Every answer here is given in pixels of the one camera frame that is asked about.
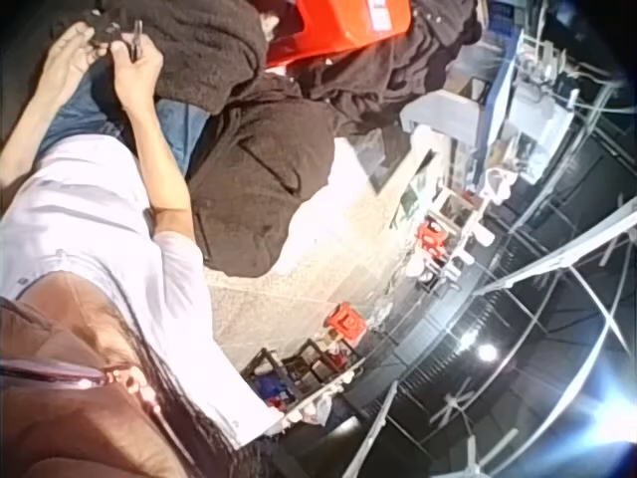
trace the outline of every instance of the person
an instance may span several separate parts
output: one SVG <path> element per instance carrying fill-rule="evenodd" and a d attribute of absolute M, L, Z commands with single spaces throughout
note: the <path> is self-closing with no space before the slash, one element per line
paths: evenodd
<path fill-rule="evenodd" d="M 241 446 L 280 413 L 212 339 L 183 178 L 208 115 L 155 102 L 147 36 L 94 34 L 54 43 L 0 153 L 2 476 L 259 476 Z"/>

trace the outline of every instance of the white shirt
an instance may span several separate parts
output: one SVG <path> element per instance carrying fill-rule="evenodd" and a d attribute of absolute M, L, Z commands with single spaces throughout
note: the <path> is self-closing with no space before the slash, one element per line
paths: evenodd
<path fill-rule="evenodd" d="M 240 447 L 281 413 L 241 378 L 212 336 L 197 245 L 151 237 L 133 154 L 98 134 L 50 148 L 0 221 L 0 295 L 16 299 L 41 277 L 77 274 L 99 287 L 166 362 L 188 397 Z"/>

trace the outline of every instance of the blue jeans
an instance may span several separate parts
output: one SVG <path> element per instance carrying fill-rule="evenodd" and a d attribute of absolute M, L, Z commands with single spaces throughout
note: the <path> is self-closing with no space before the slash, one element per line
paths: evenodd
<path fill-rule="evenodd" d="M 107 134 L 135 150 L 128 119 L 114 92 L 112 74 L 112 67 L 104 58 L 89 69 L 73 97 L 49 126 L 39 155 L 61 139 L 75 134 Z M 185 175 L 192 151 L 210 115 L 200 108 L 173 100 L 159 100 L 155 109 L 163 135 Z"/>

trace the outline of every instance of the hand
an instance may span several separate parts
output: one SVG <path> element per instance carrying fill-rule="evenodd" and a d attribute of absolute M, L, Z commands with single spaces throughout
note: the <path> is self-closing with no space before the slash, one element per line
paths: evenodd
<path fill-rule="evenodd" d="M 76 23 L 49 50 L 35 98 L 54 112 L 71 99 L 95 60 L 106 54 L 106 47 L 96 48 L 89 43 L 94 34 L 95 30 L 86 23 Z"/>
<path fill-rule="evenodd" d="M 132 43 L 132 34 L 122 36 L 127 43 Z M 110 45 L 115 64 L 115 92 L 126 113 L 133 116 L 154 109 L 155 85 L 163 65 L 163 56 L 152 40 L 147 35 L 141 35 L 139 40 L 140 57 L 134 63 L 124 42 Z"/>

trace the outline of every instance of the tiled floor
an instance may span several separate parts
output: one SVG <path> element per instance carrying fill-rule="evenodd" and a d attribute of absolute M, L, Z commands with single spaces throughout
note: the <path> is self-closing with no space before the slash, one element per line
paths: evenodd
<path fill-rule="evenodd" d="M 35 27 L 51 24 L 83 2 L 46 2 L 11 44 L 3 45 L 3 138 L 28 98 L 48 43 L 50 30 Z M 411 150 L 405 155 L 409 141 Z M 241 279 L 207 271 L 214 336 L 237 367 L 261 347 L 276 349 L 280 356 L 293 352 L 306 338 L 321 333 L 323 321 L 341 301 L 369 314 L 406 247 L 405 234 L 388 227 L 400 195 L 429 148 L 440 154 L 428 166 L 428 187 L 433 188 L 449 155 L 447 140 L 426 128 L 411 138 L 396 130 L 373 131 L 354 144 L 336 140 L 329 185 L 298 211 L 282 258 L 270 273 Z M 381 162 L 394 172 L 381 183 L 370 182 L 369 173 Z"/>

